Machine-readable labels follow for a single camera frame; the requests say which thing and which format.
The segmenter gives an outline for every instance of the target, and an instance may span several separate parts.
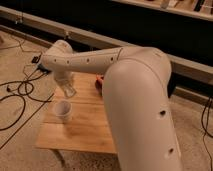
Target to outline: speckled floor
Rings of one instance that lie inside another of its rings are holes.
[[[0,48],[17,45],[17,41],[10,35],[0,31],[4,44]],[[45,48],[26,41],[23,44],[25,50],[42,50]],[[32,57],[38,53],[23,53],[19,47],[0,50],[0,84],[12,80],[22,80],[25,65],[30,65]],[[26,68],[31,73],[35,66]],[[52,75],[35,81],[33,96],[46,99],[55,89]],[[6,87],[0,87],[0,97],[7,95]],[[27,100],[24,116],[12,128],[0,131],[0,146],[15,132],[20,125],[27,120],[41,103]],[[203,106],[177,95],[170,99],[172,116],[177,131],[177,136],[182,152],[184,171],[209,171],[209,157],[205,151],[201,129],[200,118]],[[17,118],[22,103],[17,99],[8,99],[0,104],[0,128],[6,126]],[[35,141],[40,124],[47,105],[45,105],[29,122],[0,150],[0,170],[3,171],[60,171],[64,170],[54,154],[49,150],[35,148]],[[212,130],[212,116],[210,118],[210,130]],[[213,140],[206,138],[210,152],[213,151]],[[77,171],[119,171],[116,155],[94,154],[83,152],[61,151],[69,165],[67,170]]]

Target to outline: white cup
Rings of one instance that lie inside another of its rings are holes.
[[[72,105],[69,101],[61,100],[53,106],[52,111],[54,115],[62,121],[62,123],[66,123],[70,118],[71,109]]]

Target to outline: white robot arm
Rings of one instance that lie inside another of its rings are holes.
[[[69,71],[104,74],[103,99],[123,171],[182,171],[167,98],[171,66],[156,48],[120,47],[73,53],[57,41],[42,56],[67,97]]]

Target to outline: wooden tabletop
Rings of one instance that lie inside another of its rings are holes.
[[[103,100],[95,88],[96,76],[75,73],[74,88],[77,93],[68,99],[72,105],[68,122],[53,114],[52,108],[64,99],[59,87],[45,113],[36,147],[86,152],[116,153],[108,127]]]

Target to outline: cable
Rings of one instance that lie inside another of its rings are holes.
[[[21,42],[20,40],[16,39],[15,37],[13,37],[13,34],[14,34],[14,32],[12,32],[12,33],[10,34],[10,37],[11,37],[13,40],[15,40],[16,42],[18,42],[18,45],[0,48],[0,50],[7,50],[7,49],[19,47],[19,48],[21,49],[21,51],[24,52],[24,53],[39,53],[39,56],[41,56],[41,55],[43,54],[42,51],[25,50],[25,49],[22,47],[23,44],[26,42],[27,34],[25,34],[24,39],[23,39],[22,42]]]
[[[46,101],[49,101],[51,98],[53,97],[53,94],[51,94]],[[7,145],[7,143],[19,132],[19,130],[26,125],[26,123],[45,105],[46,103],[42,103],[41,106],[38,107],[38,109],[35,110],[35,112],[33,112],[33,114],[5,141],[4,144],[2,144],[2,146],[0,147],[0,150]]]
[[[213,138],[213,134],[211,134],[205,127],[205,123],[204,123],[204,115],[205,115],[205,111],[207,108],[211,108],[211,103],[212,103],[212,98],[209,97],[209,99],[207,100],[206,104],[205,104],[205,107],[204,107],[204,110],[202,112],[202,116],[201,116],[201,125],[202,125],[202,128],[203,130],[206,132],[206,134],[210,137],[210,138]]]
[[[202,112],[202,116],[201,116],[201,125],[204,129],[204,134],[203,134],[203,144],[204,144],[204,147],[209,155],[209,158],[210,158],[210,169],[211,171],[213,171],[213,160],[212,160],[212,156],[208,150],[208,147],[206,145],[206,142],[205,142],[205,137],[206,135],[208,135],[209,137],[211,137],[212,135],[208,132],[208,125],[209,125],[209,115],[210,115],[210,109],[211,109],[211,106],[212,106],[212,99],[211,97],[209,97],[209,99],[207,100],[206,104],[205,104],[205,107],[203,109],[203,112]],[[205,111],[206,109],[208,109],[207,111],[207,116],[206,116],[206,124],[204,125],[204,115],[205,115]]]
[[[38,80],[40,78],[42,78],[43,76],[45,76],[46,74],[42,73],[40,76],[36,77],[36,78],[32,78],[32,76],[36,73],[37,69],[35,69],[29,76],[26,74],[25,72],[25,68],[28,67],[30,65],[25,65],[24,68],[23,68],[23,73],[25,75],[25,78],[22,80],[22,81],[10,81],[10,82],[6,82],[6,83],[2,83],[0,84],[0,87],[2,86],[5,86],[7,85],[7,92],[9,93],[12,93],[12,95],[7,95],[7,96],[4,96],[3,98],[0,99],[0,102],[4,101],[5,99],[8,99],[8,98],[11,98],[11,97],[19,97],[22,99],[23,101],[23,107],[22,107],[22,111],[19,115],[19,117],[9,126],[6,126],[4,128],[0,128],[0,131],[5,131],[9,128],[11,128],[12,126],[14,126],[20,119],[21,117],[23,116],[24,114],[24,111],[25,111],[25,108],[26,108],[26,100],[24,98],[24,96],[27,96],[29,97],[30,99],[32,100],[35,100],[37,102],[42,102],[42,103],[48,103],[48,102],[51,102],[49,100],[40,100],[40,99],[36,99],[36,98],[33,98],[30,96],[30,94],[33,92],[33,90],[35,89],[34,88],[34,85],[32,84],[32,81],[35,81],[35,80]],[[18,84],[17,88],[16,89],[10,89],[9,85],[10,84]],[[21,92],[21,87],[24,85],[24,93]]]
[[[25,111],[25,108],[26,108],[26,100],[24,99],[24,97],[22,96],[19,96],[19,95],[16,95],[16,94],[12,94],[12,95],[9,95],[9,96],[5,96],[3,98],[0,99],[0,102],[10,98],[10,97],[18,97],[18,98],[21,98],[22,101],[23,101],[23,107],[22,107],[22,111],[21,111],[21,114],[19,115],[19,117],[12,123],[10,124],[9,126],[6,126],[4,128],[0,128],[0,131],[4,131],[4,130],[7,130],[9,128],[11,128],[12,126],[14,126],[20,119],[21,117],[23,116],[24,114],[24,111]]]
[[[20,45],[22,46],[22,45],[25,43],[25,41],[26,41],[26,39],[24,39],[22,42],[19,41],[19,42],[18,42],[18,45],[0,48],[0,50],[7,50],[7,49],[12,49],[12,48],[20,47]]]

